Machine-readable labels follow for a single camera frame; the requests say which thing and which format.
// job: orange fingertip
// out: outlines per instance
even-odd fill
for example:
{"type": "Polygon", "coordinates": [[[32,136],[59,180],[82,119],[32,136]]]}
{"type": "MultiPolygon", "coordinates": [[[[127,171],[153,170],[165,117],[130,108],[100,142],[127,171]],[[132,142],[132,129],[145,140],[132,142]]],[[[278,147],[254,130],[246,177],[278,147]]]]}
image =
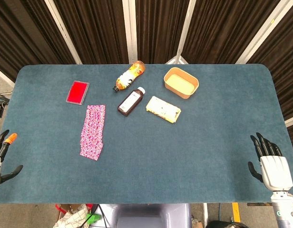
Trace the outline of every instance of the orange fingertip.
{"type": "Polygon", "coordinates": [[[12,144],[14,140],[16,140],[18,137],[18,134],[13,133],[11,136],[8,137],[8,139],[5,140],[5,143],[12,144]]]}

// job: plastic bottle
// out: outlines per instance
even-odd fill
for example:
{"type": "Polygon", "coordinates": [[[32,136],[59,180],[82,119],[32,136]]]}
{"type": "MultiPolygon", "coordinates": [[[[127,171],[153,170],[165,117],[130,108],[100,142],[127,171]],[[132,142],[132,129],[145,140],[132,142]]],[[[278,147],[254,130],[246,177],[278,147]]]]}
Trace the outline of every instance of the plastic bottle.
{"type": "Polygon", "coordinates": [[[116,86],[114,86],[113,90],[118,92],[121,89],[126,89],[129,85],[141,75],[145,71],[146,67],[142,61],[136,61],[133,65],[121,75],[117,81],[116,86]]]}
{"type": "Polygon", "coordinates": [[[128,116],[133,109],[139,104],[142,100],[143,94],[146,91],[142,87],[138,87],[138,89],[133,90],[122,102],[118,105],[117,110],[121,112],[123,115],[128,116]]]}

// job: plastic container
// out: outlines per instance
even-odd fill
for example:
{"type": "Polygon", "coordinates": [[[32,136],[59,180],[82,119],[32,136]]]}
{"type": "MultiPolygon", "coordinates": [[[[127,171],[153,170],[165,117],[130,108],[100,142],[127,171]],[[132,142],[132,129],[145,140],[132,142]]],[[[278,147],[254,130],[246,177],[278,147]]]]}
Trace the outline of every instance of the plastic container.
{"type": "Polygon", "coordinates": [[[196,77],[177,67],[167,72],[164,81],[167,89],[183,99],[188,99],[199,87],[196,77]]]}

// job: bottle label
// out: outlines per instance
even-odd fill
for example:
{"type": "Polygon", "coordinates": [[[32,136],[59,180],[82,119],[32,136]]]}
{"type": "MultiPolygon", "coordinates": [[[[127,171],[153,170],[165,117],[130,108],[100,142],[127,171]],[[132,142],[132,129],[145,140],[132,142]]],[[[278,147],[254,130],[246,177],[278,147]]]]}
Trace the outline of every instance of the bottle label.
{"type": "Polygon", "coordinates": [[[135,104],[140,96],[141,95],[139,93],[133,91],[131,95],[128,96],[128,98],[120,105],[119,108],[126,113],[133,106],[133,104],[135,104]]]}
{"type": "Polygon", "coordinates": [[[127,88],[133,82],[135,77],[136,76],[128,70],[119,77],[119,82],[123,85],[124,88],[127,88]]]}

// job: yellow tape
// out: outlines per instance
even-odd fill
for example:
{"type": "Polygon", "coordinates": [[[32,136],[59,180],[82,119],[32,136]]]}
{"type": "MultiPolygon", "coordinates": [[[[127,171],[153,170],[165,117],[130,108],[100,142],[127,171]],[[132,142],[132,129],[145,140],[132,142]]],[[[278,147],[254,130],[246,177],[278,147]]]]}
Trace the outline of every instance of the yellow tape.
{"type": "Polygon", "coordinates": [[[238,208],[238,203],[232,203],[233,218],[234,222],[241,222],[240,210],[238,208]]]}

